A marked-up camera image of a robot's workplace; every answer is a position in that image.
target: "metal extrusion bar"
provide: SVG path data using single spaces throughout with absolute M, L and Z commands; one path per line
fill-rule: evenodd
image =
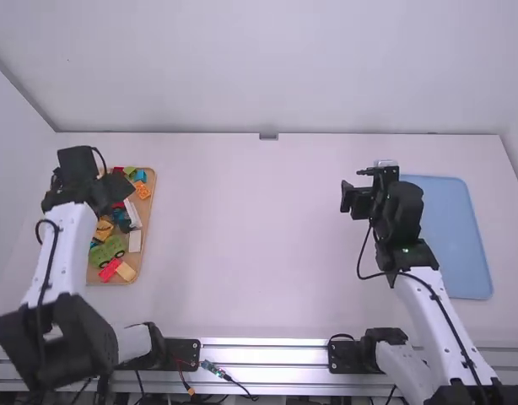
M 202 359 L 221 366 L 254 395 L 372 396 L 385 397 L 392 381 L 385 375 L 333 375 L 327 368 L 326 339 L 201 338 Z M 422 354 L 422 348 L 416 348 Z M 479 345 L 483 357 L 504 384 L 518 385 L 518 347 Z M 178 373 L 141 371 L 146 392 L 184 393 Z M 185 373 L 198 393 L 238 394 L 239 387 L 199 369 Z M 62 388 L 77 391 L 83 382 Z M 26 387 L 0 347 L 0 391 Z M 95 391 L 96 380 L 86 391 Z M 117 371 L 114 392 L 139 392 L 132 371 Z

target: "green toy car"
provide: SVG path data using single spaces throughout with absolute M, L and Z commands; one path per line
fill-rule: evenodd
M 122 239 L 113 235 L 105 240 L 103 245 L 94 246 L 90 249 L 89 263 L 93 266 L 104 268 L 109 264 L 113 257 L 123 257 L 126 253 L 126 246 Z

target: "black clamp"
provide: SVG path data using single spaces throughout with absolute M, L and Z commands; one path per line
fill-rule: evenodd
M 367 329 L 360 340 L 333 340 L 349 337 L 334 335 L 328 342 L 328 369 L 332 374 L 383 374 L 377 365 L 375 348 L 378 342 L 391 345 L 405 344 L 407 335 L 397 327 L 375 327 Z

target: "wooden tray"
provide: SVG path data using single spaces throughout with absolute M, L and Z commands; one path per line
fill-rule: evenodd
M 101 269 L 89 264 L 89 267 L 87 268 L 87 285 L 125 285 L 134 283 L 135 280 L 137 280 L 139 277 L 141 271 L 141 261 L 143 260 L 143 253 L 146 245 L 146 236 L 148 233 L 148 220 L 150 219 L 152 201 L 154 200 L 156 172 L 150 169 L 149 167 L 138 167 L 138 169 L 143 169 L 147 173 L 147 187 L 150 190 L 150 197 L 145 200 L 139 198 L 136 192 L 134 192 L 130 197 L 128 197 L 130 202 L 135 204 L 135 208 L 138 210 L 139 218 L 143 223 L 143 227 L 141 228 L 141 251 L 138 253 L 126 252 L 126 254 L 123 257 L 121 257 L 121 260 L 123 260 L 131 268 L 133 268 L 137 272 L 137 274 L 133 280 L 126 281 L 118 273 L 115 273 L 115 275 L 111 277 L 111 279 L 107 283 L 104 283 L 101 280 L 100 276 L 98 276 L 98 273 L 101 271 Z M 127 246 L 128 235 L 123 234 L 117 226 L 115 226 L 113 235 L 119 235 L 122 238 L 122 241 Z

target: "white lego brick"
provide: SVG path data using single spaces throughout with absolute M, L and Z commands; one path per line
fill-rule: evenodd
M 133 202 L 130 202 L 130 200 L 126 198 L 124 200 L 124 207 L 126 207 L 127 214 L 129 215 L 130 220 L 132 221 L 130 226 L 132 228 L 142 228 L 143 223 L 139 218 L 138 210 L 135 208 L 135 204 Z
M 129 235 L 130 239 L 128 241 L 127 250 L 130 253 L 139 253 L 141 251 L 141 230 L 133 230 Z

